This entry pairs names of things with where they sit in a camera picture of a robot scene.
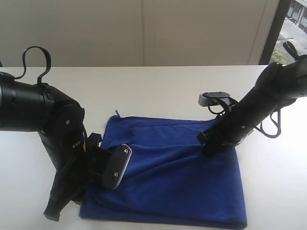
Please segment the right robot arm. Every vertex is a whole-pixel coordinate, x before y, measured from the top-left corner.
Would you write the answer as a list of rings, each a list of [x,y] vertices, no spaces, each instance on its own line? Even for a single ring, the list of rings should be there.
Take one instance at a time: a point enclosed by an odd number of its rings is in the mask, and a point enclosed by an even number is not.
[[[283,47],[295,61],[269,64],[240,101],[226,92],[199,95],[200,106],[222,107],[215,113],[215,123],[197,136],[206,156],[236,147],[254,130],[268,138],[281,134],[281,109],[307,95],[307,57],[300,55],[290,41],[285,41]]]

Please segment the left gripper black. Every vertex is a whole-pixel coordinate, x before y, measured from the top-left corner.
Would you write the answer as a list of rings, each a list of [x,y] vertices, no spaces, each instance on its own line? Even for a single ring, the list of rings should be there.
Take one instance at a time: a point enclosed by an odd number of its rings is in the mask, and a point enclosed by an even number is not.
[[[56,173],[50,191],[44,216],[59,221],[64,207],[73,201],[82,204],[85,201],[87,187],[100,179],[108,163],[108,151],[98,145],[102,136],[92,133],[86,140],[86,152],[77,153]]]

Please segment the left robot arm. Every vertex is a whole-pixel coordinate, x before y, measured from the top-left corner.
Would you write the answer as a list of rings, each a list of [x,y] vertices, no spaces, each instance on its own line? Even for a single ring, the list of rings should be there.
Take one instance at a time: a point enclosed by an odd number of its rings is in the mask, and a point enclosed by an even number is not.
[[[84,202],[87,186],[106,162],[98,157],[101,135],[86,133],[85,110],[42,78],[39,75],[36,84],[26,84],[20,77],[1,72],[0,128],[39,135],[56,169],[44,216],[59,221],[69,202]]]

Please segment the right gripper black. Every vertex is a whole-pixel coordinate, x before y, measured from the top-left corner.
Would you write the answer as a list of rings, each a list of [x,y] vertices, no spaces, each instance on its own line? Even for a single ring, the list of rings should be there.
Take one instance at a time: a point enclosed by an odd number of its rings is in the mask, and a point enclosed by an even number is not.
[[[197,139],[203,145],[203,153],[212,157],[240,144],[254,129],[252,124],[235,115],[224,115],[216,118],[215,123],[200,132]]]

